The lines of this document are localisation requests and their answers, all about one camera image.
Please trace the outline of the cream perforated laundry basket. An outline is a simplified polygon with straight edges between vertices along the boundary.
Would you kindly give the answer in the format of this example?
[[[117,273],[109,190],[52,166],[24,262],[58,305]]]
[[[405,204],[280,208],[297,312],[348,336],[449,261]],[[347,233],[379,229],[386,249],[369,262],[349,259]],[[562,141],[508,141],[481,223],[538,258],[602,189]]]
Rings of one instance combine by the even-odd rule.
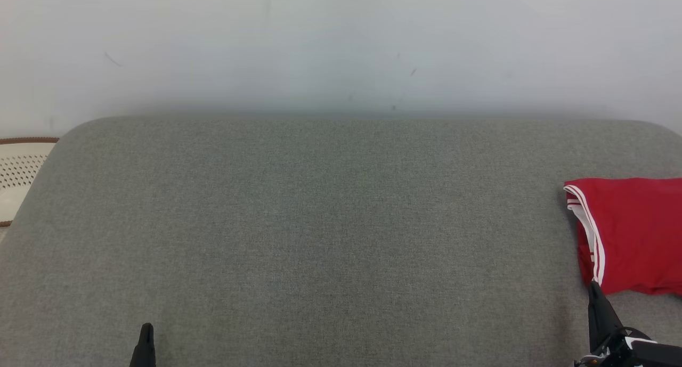
[[[39,169],[58,141],[49,137],[0,139],[0,228],[12,224]]]

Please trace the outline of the red Bulls basketball jersey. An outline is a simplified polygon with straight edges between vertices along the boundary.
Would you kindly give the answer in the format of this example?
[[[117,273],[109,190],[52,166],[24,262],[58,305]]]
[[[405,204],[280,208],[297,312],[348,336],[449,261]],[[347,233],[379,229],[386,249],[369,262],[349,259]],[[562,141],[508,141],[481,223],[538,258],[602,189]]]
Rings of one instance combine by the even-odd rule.
[[[578,178],[563,190],[594,228],[604,294],[682,295],[682,178]]]

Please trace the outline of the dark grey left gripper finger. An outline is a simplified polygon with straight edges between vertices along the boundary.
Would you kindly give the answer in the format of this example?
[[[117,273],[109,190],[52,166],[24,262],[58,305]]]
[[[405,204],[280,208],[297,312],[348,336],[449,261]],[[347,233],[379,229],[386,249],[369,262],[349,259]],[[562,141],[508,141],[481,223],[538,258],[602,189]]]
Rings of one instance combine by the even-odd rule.
[[[157,367],[154,327],[151,323],[141,326],[129,367]]]

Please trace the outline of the grey fabric sofa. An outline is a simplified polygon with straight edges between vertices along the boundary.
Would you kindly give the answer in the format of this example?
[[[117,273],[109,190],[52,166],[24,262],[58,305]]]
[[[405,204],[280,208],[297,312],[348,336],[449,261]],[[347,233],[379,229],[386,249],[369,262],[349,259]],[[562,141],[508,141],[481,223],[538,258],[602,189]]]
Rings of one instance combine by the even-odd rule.
[[[682,175],[634,121],[120,117],[54,146],[0,242],[0,367],[570,367],[561,186]]]

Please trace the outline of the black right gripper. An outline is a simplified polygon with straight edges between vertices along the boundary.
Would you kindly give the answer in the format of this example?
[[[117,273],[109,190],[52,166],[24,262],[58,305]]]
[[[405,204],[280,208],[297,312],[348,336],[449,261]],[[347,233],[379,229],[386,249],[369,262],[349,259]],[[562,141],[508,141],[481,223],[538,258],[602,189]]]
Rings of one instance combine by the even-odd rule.
[[[573,367],[682,367],[682,347],[655,342],[624,327],[599,283],[588,286],[590,354]]]

